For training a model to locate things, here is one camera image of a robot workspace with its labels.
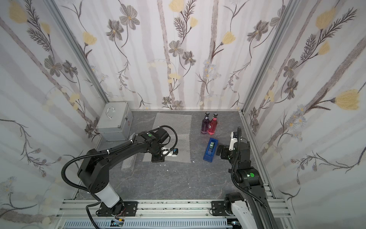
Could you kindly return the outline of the blue tape dispenser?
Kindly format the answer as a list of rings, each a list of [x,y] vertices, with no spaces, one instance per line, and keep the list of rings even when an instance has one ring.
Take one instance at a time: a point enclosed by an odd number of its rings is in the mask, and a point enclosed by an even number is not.
[[[206,148],[204,157],[203,157],[204,161],[207,161],[207,162],[210,162],[210,163],[213,161],[213,158],[214,158],[215,153],[216,153],[217,146],[218,146],[218,140],[214,139],[214,138],[210,138],[209,142],[207,144],[207,148]]]

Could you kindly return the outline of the dark purple bottle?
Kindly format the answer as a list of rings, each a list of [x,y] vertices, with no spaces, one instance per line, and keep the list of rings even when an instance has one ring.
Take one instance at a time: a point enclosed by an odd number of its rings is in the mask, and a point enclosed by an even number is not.
[[[210,116],[210,113],[206,112],[205,117],[202,120],[202,126],[201,126],[201,133],[202,134],[207,134],[208,133],[208,129],[209,129],[209,125],[210,125],[209,116]]]

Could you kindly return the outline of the single bubble wrap sheet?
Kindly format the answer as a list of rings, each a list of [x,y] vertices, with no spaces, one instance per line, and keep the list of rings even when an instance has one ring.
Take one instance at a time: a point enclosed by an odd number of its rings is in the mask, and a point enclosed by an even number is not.
[[[133,155],[123,161],[121,171],[132,172],[134,170],[137,155]]]

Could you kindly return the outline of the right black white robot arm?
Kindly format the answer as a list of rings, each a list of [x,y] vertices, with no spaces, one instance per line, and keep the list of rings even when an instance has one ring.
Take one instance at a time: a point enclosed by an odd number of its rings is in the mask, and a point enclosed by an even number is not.
[[[225,213],[236,217],[242,229],[278,229],[264,182],[258,170],[251,165],[250,152],[250,143],[242,137],[241,127],[231,133],[229,145],[218,147],[216,154],[229,161],[231,181],[239,190],[226,194]]]

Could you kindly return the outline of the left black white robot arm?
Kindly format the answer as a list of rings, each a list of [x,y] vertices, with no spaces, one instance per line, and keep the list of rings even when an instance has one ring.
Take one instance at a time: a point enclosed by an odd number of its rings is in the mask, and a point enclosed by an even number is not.
[[[85,185],[86,191],[111,209],[123,201],[110,184],[110,170],[139,153],[151,154],[153,163],[164,162],[165,157],[175,150],[177,142],[176,131],[167,125],[143,131],[114,148],[90,150],[83,159],[77,175]]]

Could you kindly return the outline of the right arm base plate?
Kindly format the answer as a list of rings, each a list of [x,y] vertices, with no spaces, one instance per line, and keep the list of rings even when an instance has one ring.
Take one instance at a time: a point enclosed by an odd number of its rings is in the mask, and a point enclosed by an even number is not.
[[[225,202],[223,200],[212,201],[210,214],[212,216],[229,216],[226,212]]]

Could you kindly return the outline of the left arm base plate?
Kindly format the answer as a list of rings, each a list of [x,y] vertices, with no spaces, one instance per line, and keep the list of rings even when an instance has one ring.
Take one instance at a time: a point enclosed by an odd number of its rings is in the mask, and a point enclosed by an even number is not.
[[[109,208],[105,203],[101,203],[96,211],[98,217],[134,217],[138,208],[138,201],[119,201]]]

